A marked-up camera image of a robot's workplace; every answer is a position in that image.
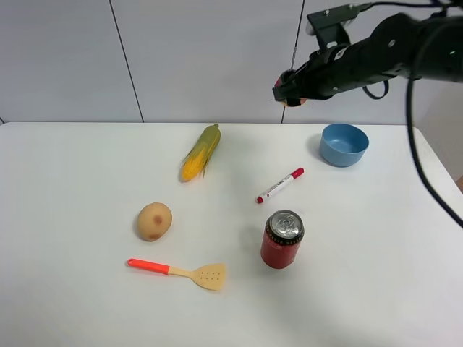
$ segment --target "red marker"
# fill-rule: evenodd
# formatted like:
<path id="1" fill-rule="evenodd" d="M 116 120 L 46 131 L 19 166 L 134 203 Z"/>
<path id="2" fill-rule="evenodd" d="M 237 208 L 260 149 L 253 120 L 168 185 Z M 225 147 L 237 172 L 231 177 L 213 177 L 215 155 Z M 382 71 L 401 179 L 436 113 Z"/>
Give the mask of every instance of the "red marker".
<path id="1" fill-rule="evenodd" d="M 258 204 L 263 203 L 265 200 L 267 200 L 269 197 L 274 196 L 276 193 L 278 193 L 280 190 L 286 187 L 290 182 L 293 182 L 297 177 L 301 176 L 303 173 L 304 173 L 304 168 L 298 168 L 295 172 L 291 173 L 290 175 L 286 176 L 284 179 L 282 179 L 277 184 L 265 190 L 264 193 L 258 196 L 258 198 L 256 199 L 256 202 Z"/>

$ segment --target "white wall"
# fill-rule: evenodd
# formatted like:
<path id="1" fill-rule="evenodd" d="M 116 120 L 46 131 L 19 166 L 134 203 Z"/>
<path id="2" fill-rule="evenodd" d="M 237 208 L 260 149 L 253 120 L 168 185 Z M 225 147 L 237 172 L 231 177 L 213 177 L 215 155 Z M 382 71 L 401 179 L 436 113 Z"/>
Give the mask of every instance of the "white wall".
<path id="1" fill-rule="evenodd" d="M 408 2 L 423 3 L 423 0 Z M 306 1 L 299 39 L 296 62 L 299 67 L 309 59 L 309 54 L 318 50 L 315 37 L 305 33 L 306 16 L 309 13 L 323 9 L 345 5 L 345 0 Z M 357 19 L 347 27 L 352 43 L 360 41 L 372 33 L 375 27 L 387 17 L 398 12 L 410 14 L 417 20 L 428 18 L 435 10 L 432 9 L 406 9 L 399 7 L 375 7 L 360 14 Z M 462 14 L 455 10 L 451 13 Z M 382 100 L 372 100 L 361 89 L 352 90 L 335 95 L 330 100 L 311 100 L 298 108 L 287 108 L 285 123 L 333 123 L 347 122 L 353 124 L 405 124 L 405 87 L 407 81 L 401 77 L 390 80 L 391 90 Z M 421 119 L 428 112 L 429 107 L 439 96 L 446 83 L 436 81 L 419 81 L 415 84 L 415 118 Z M 383 84 L 369 87 L 376 95 L 383 93 Z"/>
<path id="2" fill-rule="evenodd" d="M 5 121 L 140 121 L 108 0 L 0 2 Z"/>
<path id="3" fill-rule="evenodd" d="M 463 85 L 446 85 L 416 125 L 452 178 L 463 176 Z"/>
<path id="4" fill-rule="evenodd" d="M 113 0 L 146 121 L 281 121 L 302 0 Z"/>

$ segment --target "potato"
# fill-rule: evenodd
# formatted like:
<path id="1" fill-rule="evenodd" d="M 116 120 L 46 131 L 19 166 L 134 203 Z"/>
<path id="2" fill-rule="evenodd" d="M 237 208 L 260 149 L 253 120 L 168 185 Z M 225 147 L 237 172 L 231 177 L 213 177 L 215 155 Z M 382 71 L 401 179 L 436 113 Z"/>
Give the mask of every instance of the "potato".
<path id="1" fill-rule="evenodd" d="M 165 204 L 154 202 L 140 211 L 137 219 L 138 234 L 145 241 L 155 241 L 168 231 L 171 224 L 170 209 Z"/>

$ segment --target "yellow corn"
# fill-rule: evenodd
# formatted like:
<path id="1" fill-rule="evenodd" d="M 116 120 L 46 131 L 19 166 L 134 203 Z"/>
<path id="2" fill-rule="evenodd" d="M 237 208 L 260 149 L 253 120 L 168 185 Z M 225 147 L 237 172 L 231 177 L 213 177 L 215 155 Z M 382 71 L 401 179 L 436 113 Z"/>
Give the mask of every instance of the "yellow corn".
<path id="1" fill-rule="evenodd" d="M 205 167 L 211 159 L 213 151 L 220 141 L 218 124 L 205 128 L 200 138 L 184 160 L 182 178 L 184 181 L 194 179 L 201 171 L 205 173 Z"/>

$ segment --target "can lid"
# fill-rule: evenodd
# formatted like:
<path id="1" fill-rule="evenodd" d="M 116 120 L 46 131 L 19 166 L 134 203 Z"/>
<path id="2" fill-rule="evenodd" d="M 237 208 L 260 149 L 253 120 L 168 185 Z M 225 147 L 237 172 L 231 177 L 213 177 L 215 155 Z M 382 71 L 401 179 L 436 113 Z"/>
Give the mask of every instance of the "can lid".
<path id="1" fill-rule="evenodd" d="M 272 232 L 278 237 L 290 240 L 303 236 L 304 226 L 302 220 L 292 211 L 277 211 L 270 217 L 269 222 Z"/>

